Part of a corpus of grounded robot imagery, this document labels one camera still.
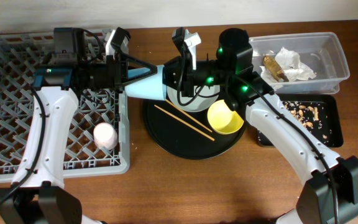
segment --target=black round tray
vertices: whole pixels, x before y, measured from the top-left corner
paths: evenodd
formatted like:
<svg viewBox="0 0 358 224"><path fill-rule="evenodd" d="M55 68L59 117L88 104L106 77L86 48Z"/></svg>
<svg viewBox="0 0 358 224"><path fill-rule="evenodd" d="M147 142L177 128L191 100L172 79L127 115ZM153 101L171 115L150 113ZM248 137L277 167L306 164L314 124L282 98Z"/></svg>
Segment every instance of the black round tray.
<svg viewBox="0 0 358 224"><path fill-rule="evenodd" d="M165 114L163 111L160 111L154 105L165 109L202 132L210 135L212 138L215 138L215 141L211 141L200 133L197 133L188 126ZM213 130L208 123L207 112L208 110L204 110L188 114ZM207 159L226 152L241 138L247 124L244 123L241 129L233 134L223 135L214 131L211 133L183 115L167 102L155 100L144 100L143 119L147 131L161 148L185 159Z"/></svg>

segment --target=crumpled tissue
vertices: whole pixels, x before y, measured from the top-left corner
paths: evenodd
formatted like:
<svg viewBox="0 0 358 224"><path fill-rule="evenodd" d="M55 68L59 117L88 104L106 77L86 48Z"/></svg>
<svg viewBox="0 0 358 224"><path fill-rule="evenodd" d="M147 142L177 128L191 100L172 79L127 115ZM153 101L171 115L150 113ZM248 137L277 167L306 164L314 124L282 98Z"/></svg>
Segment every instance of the crumpled tissue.
<svg viewBox="0 0 358 224"><path fill-rule="evenodd" d="M282 47L281 51L274 58L276 62L281 66L284 71L285 76L290 82L295 80L308 80L316 78L315 72L307 65L301 62L300 56L293 50L287 50ZM267 82L269 85L271 83L278 83L276 79L273 78L272 74L264 66L260 66L262 73L260 76ZM283 85L274 85L273 89L277 90L283 87Z"/></svg>

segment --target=black plate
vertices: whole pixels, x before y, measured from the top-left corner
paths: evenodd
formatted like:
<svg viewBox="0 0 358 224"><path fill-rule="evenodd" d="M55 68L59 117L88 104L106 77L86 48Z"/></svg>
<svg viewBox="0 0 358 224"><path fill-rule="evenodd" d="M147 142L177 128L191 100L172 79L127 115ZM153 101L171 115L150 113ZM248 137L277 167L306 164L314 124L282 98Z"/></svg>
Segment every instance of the black plate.
<svg viewBox="0 0 358 224"><path fill-rule="evenodd" d="M313 121L313 114L304 113L305 120L313 123L313 129L308 128L310 133L327 147L341 147L343 137L339 122L336 101L331 95L305 95L305 94L280 94L281 101L288 103L288 110L299 110L299 105L318 108L319 121ZM273 146L269 139L258 130L258 143L260 146Z"/></svg>
<svg viewBox="0 0 358 224"><path fill-rule="evenodd" d="M157 105L180 119L198 128L202 132L215 138L215 141L204 137L188 126L175 120L171 116L160 111ZM197 113L188 113L200 123L213 130L207 120L208 110ZM246 123L240 130L233 134L218 134L209 132L190 118L183 115L165 101L144 100L143 119L147 131L154 141L164 150L185 159L207 159L218 156L229 150L242 136L246 129Z"/></svg>

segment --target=chopsticks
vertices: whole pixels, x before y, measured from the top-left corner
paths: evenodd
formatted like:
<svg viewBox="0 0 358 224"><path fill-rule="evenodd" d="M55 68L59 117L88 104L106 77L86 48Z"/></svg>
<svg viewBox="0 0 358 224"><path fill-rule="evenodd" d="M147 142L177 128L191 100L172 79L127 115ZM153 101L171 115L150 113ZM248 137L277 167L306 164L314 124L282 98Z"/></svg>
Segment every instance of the chopsticks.
<svg viewBox="0 0 358 224"><path fill-rule="evenodd" d="M199 124L201 127L207 129L207 131L212 133L212 130L210 130L209 128L207 128L205 125L201 124L201 122L197 121L194 117L190 116L188 113L184 112L182 109L180 109L179 107L177 107L176 105L174 105L171 101L165 99L165 101L167 103L169 103L171 106L173 106L174 108L176 108L178 111L182 112L184 115L186 115L188 118L192 119L194 122L196 122L197 124Z"/></svg>
<svg viewBox="0 0 358 224"><path fill-rule="evenodd" d="M161 107L157 106L157 105L154 105L156 108L158 108L159 110L161 110L162 112L166 113L167 115L171 116L172 118L175 118L176 120L178 120L179 122L181 122L182 124L188 126L189 128L195 130L196 132L202 134L203 136L207 137L208 139L210 139L211 141L215 141L215 138L212 138L211 136L205 134L204 132L200 131L198 128L194 127L193 125L187 123L186 121L178 118L177 116L169 113L168 111L162 109Z"/></svg>

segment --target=gray dish rack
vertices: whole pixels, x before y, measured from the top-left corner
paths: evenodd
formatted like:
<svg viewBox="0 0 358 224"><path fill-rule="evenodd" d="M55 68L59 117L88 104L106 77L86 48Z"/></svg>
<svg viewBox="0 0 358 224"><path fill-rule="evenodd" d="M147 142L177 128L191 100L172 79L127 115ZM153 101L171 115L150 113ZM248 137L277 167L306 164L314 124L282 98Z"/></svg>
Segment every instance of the gray dish rack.
<svg viewBox="0 0 358 224"><path fill-rule="evenodd" d="M91 30L106 40L111 29ZM98 52L93 37L85 37L88 56ZM10 182L19 167L30 130L33 97L29 85L35 68L44 55L53 51L53 33L0 35L0 183ZM125 93L86 94L82 96L71 121L63 164L64 178L123 174L129 168L129 121ZM98 149L93 142L93 128L100 122L111 123L119 134L119 144L112 150Z"/></svg>

